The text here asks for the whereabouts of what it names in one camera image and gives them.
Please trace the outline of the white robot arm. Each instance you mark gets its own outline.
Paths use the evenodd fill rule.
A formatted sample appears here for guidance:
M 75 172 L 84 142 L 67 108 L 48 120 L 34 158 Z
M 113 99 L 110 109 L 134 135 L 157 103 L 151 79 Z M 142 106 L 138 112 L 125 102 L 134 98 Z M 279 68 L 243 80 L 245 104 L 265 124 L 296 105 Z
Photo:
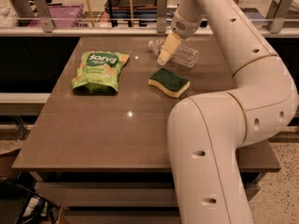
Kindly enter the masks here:
M 159 55 L 167 63 L 206 18 L 235 81 L 178 102 L 167 144 L 182 224 L 253 224 L 237 166 L 240 147 L 279 133 L 298 94 L 286 65 L 233 0 L 180 0 Z

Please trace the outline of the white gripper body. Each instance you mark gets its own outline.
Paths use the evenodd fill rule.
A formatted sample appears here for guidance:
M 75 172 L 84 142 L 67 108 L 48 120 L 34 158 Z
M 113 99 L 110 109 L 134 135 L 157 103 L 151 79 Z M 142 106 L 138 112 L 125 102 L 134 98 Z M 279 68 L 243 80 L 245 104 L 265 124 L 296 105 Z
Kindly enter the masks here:
M 194 18 L 188 18 L 181 15 L 178 10 L 175 11 L 173 20 L 171 21 L 172 32 L 179 35 L 182 39 L 194 36 L 198 29 L 202 14 L 196 14 Z

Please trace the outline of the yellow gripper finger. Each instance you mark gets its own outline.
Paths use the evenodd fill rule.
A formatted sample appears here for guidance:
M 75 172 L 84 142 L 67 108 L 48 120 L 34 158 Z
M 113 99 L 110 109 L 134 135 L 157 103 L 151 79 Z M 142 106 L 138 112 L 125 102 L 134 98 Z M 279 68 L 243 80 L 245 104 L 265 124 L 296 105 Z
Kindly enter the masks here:
M 171 33 L 164 41 L 163 48 L 158 56 L 159 65 L 165 65 L 177 51 L 181 43 L 181 37 L 175 33 Z

